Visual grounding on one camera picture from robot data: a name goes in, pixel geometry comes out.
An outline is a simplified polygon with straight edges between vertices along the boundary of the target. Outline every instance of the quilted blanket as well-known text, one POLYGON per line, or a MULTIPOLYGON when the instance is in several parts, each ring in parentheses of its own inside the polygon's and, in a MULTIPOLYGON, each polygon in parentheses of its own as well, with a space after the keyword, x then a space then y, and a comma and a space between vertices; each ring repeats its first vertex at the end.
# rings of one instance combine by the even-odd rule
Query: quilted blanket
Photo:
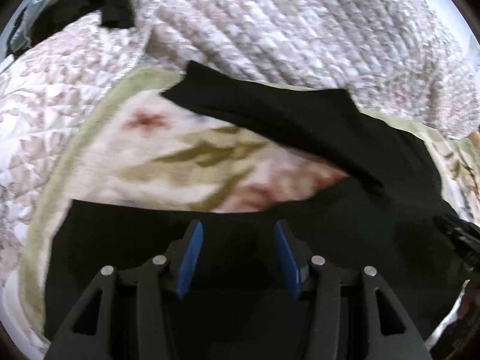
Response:
POLYGON ((99 28, 95 12, 0 74, 0 287, 18 265, 59 156, 139 60, 182 71, 193 59, 239 79, 345 87, 361 107, 435 127, 441 135, 429 149, 453 185, 448 201, 475 220, 479 159, 470 144, 442 135, 476 130, 478 89, 424 0, 132 2, 135 28, 99 28))
MULTIPOLYGON (((50 241, 71 199, 151 209, 251 212, 307 199, 348 177, 325 159, 279 147, 163 98, 161 92, 180 79, 180 74, 160 68, 135 69, 90 114, 62 156, 30 224, 18 275, 21 307, 9 291, 4 299, 10 315, 19 321, 19 314, 26 315, 24 330, 30 337, 31 328, 41 337, 50 241)), ((421 124, 362 111, 424 139, 441 171, 443 197, 462 217, 480 223, 480 158, 468 139, 449 142, 421 124)))

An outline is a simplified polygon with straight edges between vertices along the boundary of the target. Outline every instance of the black cloth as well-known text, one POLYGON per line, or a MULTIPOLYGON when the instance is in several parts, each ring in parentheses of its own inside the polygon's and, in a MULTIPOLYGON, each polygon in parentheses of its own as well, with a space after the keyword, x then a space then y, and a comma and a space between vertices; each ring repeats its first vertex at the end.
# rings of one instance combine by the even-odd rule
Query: black cloth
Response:
MULTIPOLYGON (((34 47, 80 17, 98 9, 102 15, 102 27, 124 29, 135 26, 130 0, 59 0, 44 9, 35 20, 31 31, 31 46, 34 47)), ((16 52, 10 50, 10 54, 18 58, 27 50, 28 46, 25 45, 16 52)))
MULTIPOLYGON (((201 220, 205 229, 194 292, 237 286, 257 288, 268 296, 269 289, 283 287, 273 227, 286 219, 296 237, 337 266, 375 266, 424 338, 448 314, 466 274, 452 244, 433 222, 434 216, 454 211, 441 198, 440 175, 420 139, 361 114, 344 90, 271 88, 233 80, 196 63, 190 63, 186 78, 162 96, 326 157, 351 177, 311 199, 248 214, 73 202, 52 241, 45 287, 47 338, 53 337, 102 266, 141 265, 181 238, 192 219, 201 220)), ((215 307, 212 301, 202 309, 215 307)), ((241 313, 254 315, 253 309, 241 313)), ((187 317, 184 321, 197 326, 187 317)), ((208 346, 207 334, 197 344, 208 346)))

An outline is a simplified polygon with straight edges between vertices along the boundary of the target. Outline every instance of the wrinkled fabric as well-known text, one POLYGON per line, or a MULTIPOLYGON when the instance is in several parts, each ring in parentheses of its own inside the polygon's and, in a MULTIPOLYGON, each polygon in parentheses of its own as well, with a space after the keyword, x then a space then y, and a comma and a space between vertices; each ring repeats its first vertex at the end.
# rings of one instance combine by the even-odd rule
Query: wrinkled fabric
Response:
POLYGON ((50 2, 53 0, 44 0, 41 9, 31 13, 27 8, 23 14, 20 28, 10 40, 11 51, 16 57, 97 9, 102 13, 103 27, 126 29, 134 26, 129 0, 58 0, 45 7, 50 2))
POLYGON ((22 13, 21 24, 9 39, 9 49, 12 53, 17 53, 23 48, 28 49, 32 47, 30 35, 33 23, 42 10, 50 4, 50 1, 51 0, 30 0, 22 13))
POLYGON ((4 58, 10 54, 7 54, 7 50, 9 49, 9 39, 20 26, 23 13, 25 12, 26 7, 30 4, 31 1, 32 0, 23 0, 18 6, 14 15, 11 17, 11 19, 3 29, 0 35, 0 62, 3 61, 4 58))
POLYGON ((145 60, 314 89, 463 138, 480 124, 470 63, 425 0, 159 0, 145 60))
MULTIPOLYGON (((186 77, 160 96, 325 157, 350 177, 309 199, 274 203, 255 213, 154 211, 73 202, 59 231, 53 238, 44 237, 51 240, 45 284, 47 338, 53 337, 102 266, 133 268, 161 254, 191 219, 201 220, 205 232, 195 275, 202 287, 218 288, 217 283, 235 278, 237 272, 255 281, 258 271, 247 274, 242 263, 251 256, 258 256, 278 282, 281 274, 272 256, 272 238, 274 224, 282 218, 314 254, 344 268, 375 266, 424 338, 448 314, 466 271, 432 221, 443 213, 454 215, 454 210, 441 197, 440 175, 420 139, 360 113, 344 90, 273 88, 229 79, 197 64, 190 64, 186 77), (85 254, 86 248, 91 253, 85 254)), ((182 121, 174 109, 170 114, 170 128, 180 128, 182 121)), ((203 154, 197 161, 219 160, 203 154)))
POLYGON ((143 54, 155 0, 132 2, 135 27, 108 30, 99 12, 86 15, 0 75, 0 249, 15 247, 20 256, 37 197, 68 140, 143 54))
MULTIPOLYGON (((161 96, 181 78, 160 68, 139 67, 103 98, 82 125, 30 222, 25 272, 37 279, 21 276, 25 294, 35 293, 34 283, 45 280, 47 240, 57 233, 71 199, 163 210, 256 212, 307 199, 347 177, 324 158, 282 148, 161 96)), ((432 128, 380 112, 361 112, 422 139, 440 172, 443 199, 465 220, 480 223, 475 188, 480 183, 476 165, 480 159, 469 153, 468 139, 448 141, 432 128)), ((42 298, 42 294, 28 296, 25 309, 42 309, 42 298)))

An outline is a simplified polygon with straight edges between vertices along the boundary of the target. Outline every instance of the floral blanket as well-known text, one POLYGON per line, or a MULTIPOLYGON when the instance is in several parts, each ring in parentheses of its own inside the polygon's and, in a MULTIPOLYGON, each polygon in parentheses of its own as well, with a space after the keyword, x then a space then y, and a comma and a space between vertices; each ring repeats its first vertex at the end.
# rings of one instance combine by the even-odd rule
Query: floral blanket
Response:
MULTIPOLYGON (((71 199, 251 212, 306 199, 348 177, 325 159, 280 147, 163 98, 162 91, 181 78, 156 67, 135 69, 90 114, 64 152, 30 223, 20 270, 11 276, 18 279, 21 304, 8 291, 3 300, 28 337, 41 338, 50 241, 71 199)), ((450 142, 432 128, 362 112, 422 138, 441 173, 443 197, 463 218, 480 224, 480 158, 468 139, 450 142)))
POLYGON ((157 3, 131 2, 134 28, 101 28, 93 12, 0 74, 0 288, 18 264, 27 223, 60 154, 143 54, 157 3))

